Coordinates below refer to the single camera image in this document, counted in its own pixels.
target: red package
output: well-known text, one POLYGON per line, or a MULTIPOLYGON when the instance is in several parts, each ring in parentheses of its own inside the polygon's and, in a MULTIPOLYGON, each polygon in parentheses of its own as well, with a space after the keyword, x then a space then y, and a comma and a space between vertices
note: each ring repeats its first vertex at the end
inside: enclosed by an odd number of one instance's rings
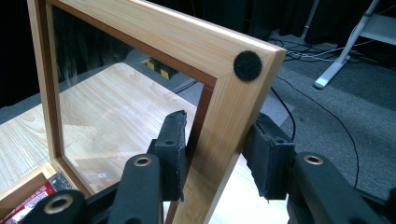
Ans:
POLYGON ((12 212, 8 214, 5 218, 0 220, 0 224, 22 223, 26 215, 29 214, 29 212, 32 211, 33 208, 35 208, 35 205, 38 204, 38 202, 53 193, 55 193, 55 188, 51 185, 49 181, 47 181, 47 183, 43 185, 40 189, 38 189, 32 196, 30 196, 18 207, 12 210, 12 212))

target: metal stand leg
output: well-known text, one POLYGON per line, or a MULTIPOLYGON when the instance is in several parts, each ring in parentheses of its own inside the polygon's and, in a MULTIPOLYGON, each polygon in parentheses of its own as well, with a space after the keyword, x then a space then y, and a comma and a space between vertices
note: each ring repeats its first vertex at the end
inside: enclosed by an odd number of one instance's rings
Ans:
POLYGON ((355 45, 356 40, 363 31, 364 27, 367 24, 367 21, 370 19, 373 11, 378 4, 379 0, 374 0, 367 11, 364 13, 363 17, 359 24, 353 29, 350 37, 346 43, 346 47, 344 48, 343 52, 341 53, 340 57, 315 81, 314 86, 318 89, 323 89, 332 78, 340 71, 340 69, 346 64, 347 62, 347 55, 355 45))

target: white stand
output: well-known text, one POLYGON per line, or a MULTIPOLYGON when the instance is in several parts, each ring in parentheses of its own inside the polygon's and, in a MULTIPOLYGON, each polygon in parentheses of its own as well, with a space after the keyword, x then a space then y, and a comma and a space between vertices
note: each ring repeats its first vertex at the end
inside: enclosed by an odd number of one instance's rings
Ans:
POLYGON ((347 63, 348 53, 355 45, 359 36, 378 40, 391 45, 396 45, 396 18, 374 15, 373 11, 379 0, 373 0, 361 21, 350 34, 346 47, 340 57, 315 81, 314 86, 323 89, 332 78, 347 63))

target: wooden frame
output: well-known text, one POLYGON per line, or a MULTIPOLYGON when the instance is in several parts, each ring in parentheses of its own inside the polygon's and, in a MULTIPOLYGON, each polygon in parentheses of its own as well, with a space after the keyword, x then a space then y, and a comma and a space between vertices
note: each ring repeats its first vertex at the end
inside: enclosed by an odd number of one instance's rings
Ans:
POLYGON ((166 222, 207 223, 259 114, 285 50, 258 39, 138 0, 28 0, 49 154, 87 196, 64 157, 51 7, 56 6, 203 83, 188 143, 185 202, 173 204, 166 222), (244 51, 260 59, 250 81, 235 75, 244 51))

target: dark background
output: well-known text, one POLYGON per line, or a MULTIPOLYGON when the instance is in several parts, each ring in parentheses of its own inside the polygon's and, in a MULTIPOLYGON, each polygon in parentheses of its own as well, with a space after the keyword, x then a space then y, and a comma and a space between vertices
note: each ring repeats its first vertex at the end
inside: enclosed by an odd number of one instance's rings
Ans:
MULTIPOLYGON (((152 2, 266 40, 273 30, 301 36, 314 0, 153 0, 152 2)), ((333 43, 342 47, 370 0, 320 0, 304 37, 308 44, 333 43)), ((380 12, 396 3, 382 0, 380 12)), ((0 108, 39 92, 35 55, 26 1, 6 1, 1 13, 0 108)), ((385 13, 396 17, 396 7, 385 13)), ((60 81, 94 67, 122 61, 131 49, 88 24, 55 12, 60 81)), ((396 66, 394 46, 375 42, 356 48, 385 64, 396 66)))

